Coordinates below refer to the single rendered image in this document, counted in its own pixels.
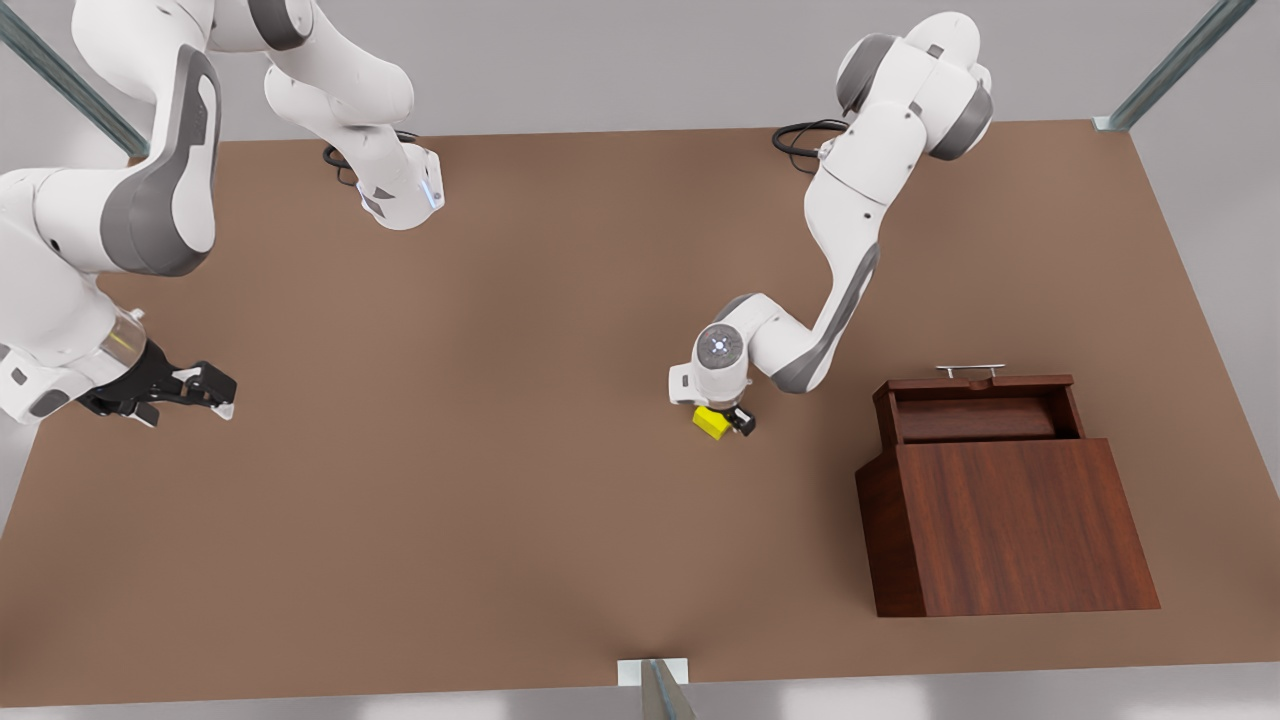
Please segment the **brown wooden cabinet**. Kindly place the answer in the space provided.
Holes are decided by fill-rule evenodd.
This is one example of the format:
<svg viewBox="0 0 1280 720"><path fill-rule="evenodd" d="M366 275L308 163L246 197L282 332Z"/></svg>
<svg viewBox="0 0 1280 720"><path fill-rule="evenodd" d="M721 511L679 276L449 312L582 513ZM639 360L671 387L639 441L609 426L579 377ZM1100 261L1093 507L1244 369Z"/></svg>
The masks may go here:
<svg viewBox="0 0 1280 720"><path fill-rule="evenodd" d="M1106 439L897 445L856 488L883 618L1160 606Z"/></svg>

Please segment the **silver frame post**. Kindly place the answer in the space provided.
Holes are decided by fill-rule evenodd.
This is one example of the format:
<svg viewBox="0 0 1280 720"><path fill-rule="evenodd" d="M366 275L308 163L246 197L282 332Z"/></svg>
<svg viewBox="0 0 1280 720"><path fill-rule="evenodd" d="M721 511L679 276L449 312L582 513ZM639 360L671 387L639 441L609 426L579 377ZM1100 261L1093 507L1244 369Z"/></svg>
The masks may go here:
<svg viewBox="0 0 1280 720"><path fill-rule="evenodd" d="M29 69L55 88L131 160L140 160L148 155L148 141L33 28L20 19L6 0L0 0L0 42L4 42Z"/></svg>
<svg viewBox="0 0 1280 720"><path fill-rule="evenodd" d="M698 720L685 694L687 659L622 659L616 666L617 685L640 688L643 720Z"/></svg>
<svg viewBox="0 0 1280 720"><path fill-rule="evenodd" d="M1091 119L1093 128L1110 133L1130 132L1257 1L1217 0L1114 111Z"/></svg>

